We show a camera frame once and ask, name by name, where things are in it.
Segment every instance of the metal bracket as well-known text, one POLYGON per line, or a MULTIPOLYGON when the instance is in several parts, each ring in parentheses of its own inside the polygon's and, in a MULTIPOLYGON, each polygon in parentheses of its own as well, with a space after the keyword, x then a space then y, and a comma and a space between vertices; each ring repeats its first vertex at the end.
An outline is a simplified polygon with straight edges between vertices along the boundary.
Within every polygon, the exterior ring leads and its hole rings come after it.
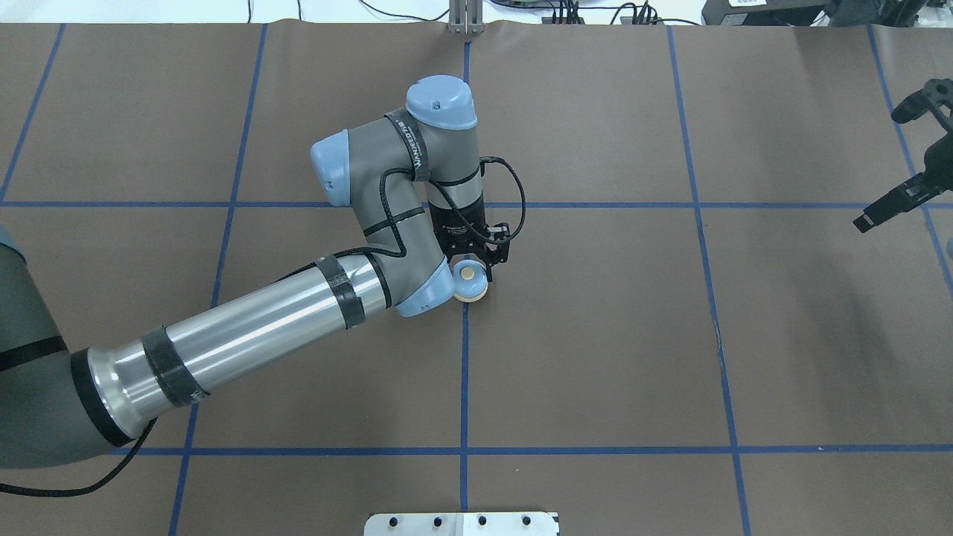
POLYGON ((483 33, 482 0, 450 0, 450 33, 483 33))
POLYGON ((364 536, 558 536, 555 512, 376 514, 364 536))

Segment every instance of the black clamp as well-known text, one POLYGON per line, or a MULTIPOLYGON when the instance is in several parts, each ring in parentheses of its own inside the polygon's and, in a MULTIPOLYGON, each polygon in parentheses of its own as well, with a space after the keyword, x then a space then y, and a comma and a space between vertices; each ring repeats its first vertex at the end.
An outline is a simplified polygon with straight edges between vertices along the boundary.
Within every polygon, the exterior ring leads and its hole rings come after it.
POLYGON ((863 209, 863 216, 854 220, 854 226, 861 233, 953 190, 953 113, 947 115, 943 107, 953 110, 953 80, 948 78, 930 80, 922 90, 907 96, 890 114, 895 122, 903 124, 931 112, 946 130, 946 135, 923 154, 923 173, 913 175, 863 209))

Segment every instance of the silver arm segment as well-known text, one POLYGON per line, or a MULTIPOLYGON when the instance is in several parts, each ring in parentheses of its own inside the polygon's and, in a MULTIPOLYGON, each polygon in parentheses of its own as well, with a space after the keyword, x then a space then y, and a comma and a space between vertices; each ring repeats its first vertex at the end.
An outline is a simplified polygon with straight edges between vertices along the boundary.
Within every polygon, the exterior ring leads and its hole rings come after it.
MULTIPOLYGON (((435 76, 408 92, 431 176, 482 211, 476 115, 461 80, 435 76)), ((152 419, 390 305, 410 317, 449 299, 454 281, 409 178, 419 154, 397 122, 377 120, 318 142, 312 159, 335 205, 352 205, 369 247, 314 266, 116 348, 70 354, 26 258, 0 226, 0 467, 68 464, 105 454, 152 419), (384 183, 389 170, 399 169, 384 183), (392 217, 384 214, 384 203, 392 217)))

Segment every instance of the robotic arm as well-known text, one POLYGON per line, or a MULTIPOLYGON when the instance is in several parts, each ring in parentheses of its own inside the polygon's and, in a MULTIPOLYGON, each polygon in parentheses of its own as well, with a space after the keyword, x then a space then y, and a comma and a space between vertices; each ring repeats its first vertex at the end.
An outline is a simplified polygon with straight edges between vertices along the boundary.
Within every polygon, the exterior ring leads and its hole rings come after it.
POLYGON ((953 109, 953 80, 949 78, 930 80, 890 114, 895 122, 903 124, 930 111, 946 135, 923 154, 923 173, 913 175, 863 209, 863 216, 854 220, 858 231, 866 233, 901 212, 910 212, 946 190, 953 190, 953 116, 947 115, 943 107, 953 109))
POLYGON ((0 467, 107 453, 159 415, 391 305, 411 317, 454 294, 478 298, 489 272, 477 263, 455 278, 448 258, 473 253, 489 270, 519 228, 485 223, 483 165, 512 168, 478 156, 476 124, 470 88, 431 76, 410 88, 406 109, 315 143, 329 200, 354 208, 368 245, 115 348, 70 353, 0 227, 0 467), (412 181, 427 183, 430 219, 412 181))

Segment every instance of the light blue joint cap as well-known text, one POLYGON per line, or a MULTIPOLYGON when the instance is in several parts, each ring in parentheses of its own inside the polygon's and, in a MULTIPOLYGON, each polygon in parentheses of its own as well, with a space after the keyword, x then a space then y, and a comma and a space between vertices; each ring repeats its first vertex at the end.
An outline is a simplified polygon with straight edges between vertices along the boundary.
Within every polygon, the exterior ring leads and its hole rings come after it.
POLYGON ((483 297, 489 281, 486 278, 486 268, 478 260, 467 258, 454 264, 454 294, 461 301, 476 301, 483 297), (473 276, 463 278, 463 269, 472 268, 473 276))
POLYGON ((351 143, 348 130, 311 146, 311 162, 321 188, 335 207, 351 205, 351 143))
POLYGON ((415 317, 441 305, 454 295, 454 277, 450 274, 450 266, 445 258, 436 267, 436 270, 427 278, 420 288, 416 289, 409 298, 397 304, 397 312, 401 317, 415 317))
POLYGON ((477 125, 470 86, 455 76, 428 76, 407 90, 407 111, 421 123, 449 131, 477 125))
POLYGON ((27 260, 27 256, 23 255, 23 251, 20 248, 16 247, 16 242, 13 241, 13 237, 10 236, 10 233, 7 231, 7 228, 0 224, 0 246, 7 246, 17 253, 24 261, 27 260))

